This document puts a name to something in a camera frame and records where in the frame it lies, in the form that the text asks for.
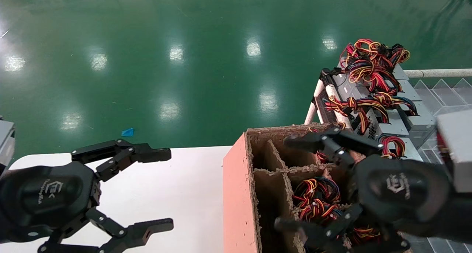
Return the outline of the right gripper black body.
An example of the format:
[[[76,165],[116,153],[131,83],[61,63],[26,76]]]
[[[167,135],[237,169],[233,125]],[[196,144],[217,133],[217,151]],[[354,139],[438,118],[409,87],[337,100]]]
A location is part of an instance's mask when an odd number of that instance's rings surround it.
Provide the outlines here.
[[[359,202],[388,223],[428,223],[450,198],[452,184],[435,164],[372,155],[354,169]]]

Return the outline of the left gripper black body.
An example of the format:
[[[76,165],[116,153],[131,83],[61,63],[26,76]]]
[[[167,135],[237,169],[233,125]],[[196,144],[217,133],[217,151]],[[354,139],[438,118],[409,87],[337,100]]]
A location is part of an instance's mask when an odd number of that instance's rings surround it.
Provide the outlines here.
[[[80,162],[8,170],[1,176],[1,242],[24,243],[58,231],[66,238],[88,224],[100,182]]]

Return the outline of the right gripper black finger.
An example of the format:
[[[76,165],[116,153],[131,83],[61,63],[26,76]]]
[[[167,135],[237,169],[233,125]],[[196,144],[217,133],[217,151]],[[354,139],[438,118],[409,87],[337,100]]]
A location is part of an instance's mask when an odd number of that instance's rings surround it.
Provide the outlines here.
[[[357,162],[350,151],[369,156],[381,154],[384,148],[378,141],[339,128],[303,136],[290,135],[284,139],[284,145],[306,152],[321,152],[342,169],[351,169]]]
[[[354,223],[359,219],[371,220],[374,228],[379,230],[379,239],[347,248],[343,237],[347,231],[354,230]],[[361,205],[352,205],[326,227],[278,217],[275,219],[275,229],[304,235],[305,246],[322,249],[327,253],[403,253],[410,249],[410,243],[391,224],[377,221]]]

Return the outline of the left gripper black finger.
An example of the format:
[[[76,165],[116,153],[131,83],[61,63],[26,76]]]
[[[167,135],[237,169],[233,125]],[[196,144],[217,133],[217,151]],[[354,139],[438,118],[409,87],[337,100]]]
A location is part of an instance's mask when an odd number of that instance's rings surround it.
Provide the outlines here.
[[[85,214],[100,230],[111,236],[111,239],[97,246],[66,245],[61,241],[65,232],[55,231],[48,241],[37,250],[39,253],[123,253],[124,251],[145,246],[149,237],[154,233],[171,231],[174,228],[172,218],[158,219],[154,221],[138,222],[128,227],[119,225],[97,209],[90,209]]]
[[[88,164],[106,160],[96,167],[99,181],[106,182],[135,162],[153,163],[171,159],[169,148],[152,149],[147,143],[130,143],[125,140],[102,142],[73,150],[72,161]]]

